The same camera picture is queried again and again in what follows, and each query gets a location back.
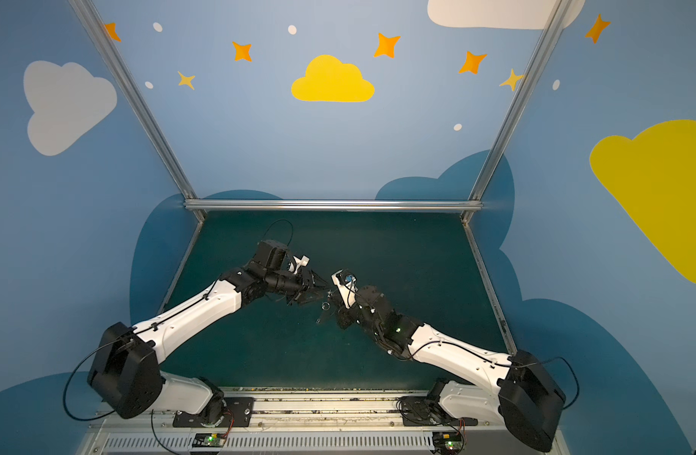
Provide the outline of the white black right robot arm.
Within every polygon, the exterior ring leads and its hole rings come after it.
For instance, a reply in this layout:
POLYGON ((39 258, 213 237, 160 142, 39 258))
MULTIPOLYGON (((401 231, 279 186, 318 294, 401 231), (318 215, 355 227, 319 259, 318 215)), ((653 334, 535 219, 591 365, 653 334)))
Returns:
POLYGON ((453 381, 437 382, 426 398, 443 419, 503 423, 526 447, 551 451, 566 394, 535 356, 522 350, 492 352, 454 339, 396 312, 374 286, 340 284, 328 301, 340 328, 356 324, 388 355, 455 375, 453 381))

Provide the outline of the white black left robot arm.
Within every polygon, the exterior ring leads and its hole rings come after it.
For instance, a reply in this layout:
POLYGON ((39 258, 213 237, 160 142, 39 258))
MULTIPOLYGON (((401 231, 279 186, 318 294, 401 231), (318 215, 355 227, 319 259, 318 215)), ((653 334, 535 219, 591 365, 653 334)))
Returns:
POLYGON ((88 385, 123 419, 175 411, 215 428, 228 410, 223 392, 204 378, 162 371, 160 365, 186 341, 267 294, 287 303, 311 303, 327 293, 327 282, 306 256, 268 240, 250 261, 221 274, 196 296, 131 327, 118 322, 105 330, 88 373, 88 385))

